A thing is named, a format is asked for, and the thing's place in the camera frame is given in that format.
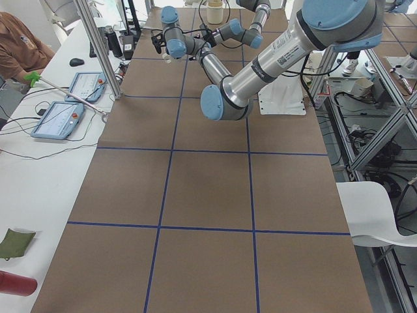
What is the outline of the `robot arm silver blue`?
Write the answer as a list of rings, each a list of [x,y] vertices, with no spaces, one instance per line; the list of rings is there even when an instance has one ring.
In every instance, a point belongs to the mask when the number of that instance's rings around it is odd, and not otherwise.
[[[250,28],[242,27],[238,19],[232,19],[215,30],[210,30],[207,25],[202,23],[200,29],[203,39],[212,47],[233,39],[243,45],[257,49],[263,41],[261,33],[270,16],[270,1],[236,1],[236,4],[255,13]]]
[[[200,107],[206,118],[215,121],[245,118],[252,110],[252,96],[313,50],[333,46],[336,52],[355,52],[377,46],[382,38],[384,1],[304,1],[287,30],[232,75],[212,47],[232,38],[258,48],[271,11],[269,1],[237,1],[237,5],[254,12],[249,29],[234,19],[202,39],[183,33],[176,8],[166,6],[160,16],[168,55],[195,57],[211,81],[201,93]]]

